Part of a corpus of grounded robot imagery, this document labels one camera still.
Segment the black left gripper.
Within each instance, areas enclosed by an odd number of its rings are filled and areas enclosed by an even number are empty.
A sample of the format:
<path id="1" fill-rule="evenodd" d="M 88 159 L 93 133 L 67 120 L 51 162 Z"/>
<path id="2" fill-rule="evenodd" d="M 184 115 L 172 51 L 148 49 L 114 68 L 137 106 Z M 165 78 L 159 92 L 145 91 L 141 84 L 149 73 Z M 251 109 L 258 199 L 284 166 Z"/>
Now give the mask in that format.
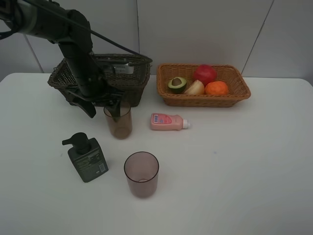
<path id="1" fill-rule="evenodd" d="M 100 71 L 95 78 L 89 78 L 84 85 L 68 86 L 66 91 L 75 98 L 72 103 L 81 108 L 90 118 L 96 115 L 94 105 L 105 105 L 105 115 L 118 122 L 121 100 L 124 91 L 111 86 L 106 80 L 103 71 Z"/>

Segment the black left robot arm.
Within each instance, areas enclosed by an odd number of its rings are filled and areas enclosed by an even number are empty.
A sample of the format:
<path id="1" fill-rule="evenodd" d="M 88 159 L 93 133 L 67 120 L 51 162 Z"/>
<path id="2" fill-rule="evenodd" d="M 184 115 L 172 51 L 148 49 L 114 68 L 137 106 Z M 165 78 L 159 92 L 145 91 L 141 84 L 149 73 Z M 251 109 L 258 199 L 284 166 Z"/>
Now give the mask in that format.
<path id="1" fill-rule="evenodd" d="M 22 33 L 59 46 L 77 85 L 67 89 L 74 96 L 72 104 L 90 118 L 96 114 L 93 104 L 100 101 L 113 118 L 121 115 L 123 92 L 107 83 L 93 56 L 91 28 L 83 14 L 65 10 L 52 0 L 2 0 L 0 19 L 9 27 L 1 32 L 1 39 Z"/>

